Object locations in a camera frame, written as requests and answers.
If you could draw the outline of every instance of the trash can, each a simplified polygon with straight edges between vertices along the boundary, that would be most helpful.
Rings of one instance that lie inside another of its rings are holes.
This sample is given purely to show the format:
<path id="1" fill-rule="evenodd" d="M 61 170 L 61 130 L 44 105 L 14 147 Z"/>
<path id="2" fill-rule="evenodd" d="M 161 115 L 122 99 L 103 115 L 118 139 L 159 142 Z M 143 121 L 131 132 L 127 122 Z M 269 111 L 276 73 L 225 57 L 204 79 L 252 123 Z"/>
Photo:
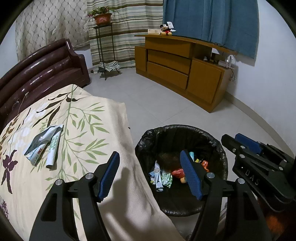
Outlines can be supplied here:
<path id="1" fill-rule="evenodd" d="M 199 213 L 204 204 L 191 194 L 187 183 L 181 183 L 173 177 L 170 188 L 156 191 L 150 181 L 149 173 L 154 169 L 157 158 L 164 157 L 160 168 L 176 165 L 180 161 L 180 152 L 187 149 L 194 152 L 194 157 L 207 160 L 209 171 L 226 180 L 228 163 L 221 143 L 206 131 L 186 125 L 169 125 L 148 130 L 144 133 L 135 148 L 136 156 L 142 167 L 145 178 L 160 209 L 168 216 L 184 217 Z"/>

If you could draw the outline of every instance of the plush toy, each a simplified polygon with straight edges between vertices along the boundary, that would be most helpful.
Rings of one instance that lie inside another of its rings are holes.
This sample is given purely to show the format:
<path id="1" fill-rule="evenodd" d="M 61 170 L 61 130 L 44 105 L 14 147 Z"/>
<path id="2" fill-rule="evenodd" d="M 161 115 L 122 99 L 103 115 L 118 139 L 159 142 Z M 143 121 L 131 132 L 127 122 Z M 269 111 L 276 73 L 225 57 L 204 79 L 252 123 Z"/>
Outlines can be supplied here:
<path id="1" fill-rule="evenodd" d="M 167 25 L 166 24 L 162 24 L 160 26 L 161 28 L 161 32 L 159 33 L 159 35 L 168 35 L 168 36 L 171 36 L 172 35 L 172 32 L 175 32 L 176 30 L 172 29 L 174 28 L 172 22 L 167 22 Z"/>

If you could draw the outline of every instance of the white wall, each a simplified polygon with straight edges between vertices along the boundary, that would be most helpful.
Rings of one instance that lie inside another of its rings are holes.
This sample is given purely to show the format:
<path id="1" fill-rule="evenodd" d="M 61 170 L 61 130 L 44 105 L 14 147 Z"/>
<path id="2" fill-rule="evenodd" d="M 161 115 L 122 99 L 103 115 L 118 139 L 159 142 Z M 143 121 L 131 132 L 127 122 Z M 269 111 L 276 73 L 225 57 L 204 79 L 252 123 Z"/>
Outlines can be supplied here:
<path id="1" fill-rule="evenodd" d="M 80 48 L 75 51 L 77 54 L 83 54 L 85 57 L 85 62 L 87 68 L 91 68 L 91 50 L 89 46 Z M 6 74 L 13 66 L 18 63 L 17 61 L 17 52 L 16 52 L 16 43 L 15 43 L 15 22 L 10 27 L 6 36 L 4 37 L 3 42 L 0 45 L 0 78 Z"/>
<path id="2" fill-rule="evenodd" d="M 260 115 L 296 152 L 296 39 L 267 1 L 258 0 L 259 43 L 255 61 L 236 57 L 228 92 Z"/>

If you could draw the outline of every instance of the sofa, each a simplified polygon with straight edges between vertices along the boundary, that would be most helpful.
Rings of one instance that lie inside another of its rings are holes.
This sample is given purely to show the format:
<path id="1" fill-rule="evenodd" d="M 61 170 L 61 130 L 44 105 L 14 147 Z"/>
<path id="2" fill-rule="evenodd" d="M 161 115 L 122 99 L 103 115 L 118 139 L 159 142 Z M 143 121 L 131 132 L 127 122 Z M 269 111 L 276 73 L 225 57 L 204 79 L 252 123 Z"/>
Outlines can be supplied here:
<path id="1" fill-rule="evenodd" d="M 18 113 L 69 84 L 90 84 L 85 58 L 69 39 L 57 40 L 20 61 L 0 79 L 0 130 Z"/>

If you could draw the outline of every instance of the orange flower pot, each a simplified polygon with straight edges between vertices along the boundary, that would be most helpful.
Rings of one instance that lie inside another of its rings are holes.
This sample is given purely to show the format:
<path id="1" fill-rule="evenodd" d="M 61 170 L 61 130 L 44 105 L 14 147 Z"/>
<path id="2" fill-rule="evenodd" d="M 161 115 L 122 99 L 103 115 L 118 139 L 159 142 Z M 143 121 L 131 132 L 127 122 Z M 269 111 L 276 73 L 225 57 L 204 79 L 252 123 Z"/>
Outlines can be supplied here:
<path id="1" fill-rule="evenodd" d="M 111 13 L 104 13 L 104 14 L 100 14 L 94 17 L 96 24 L 97 25 L 101 25 L 101 24 L 105 24 L 105 23 L 110 23 L 110 17 L 111 17 Z"/>

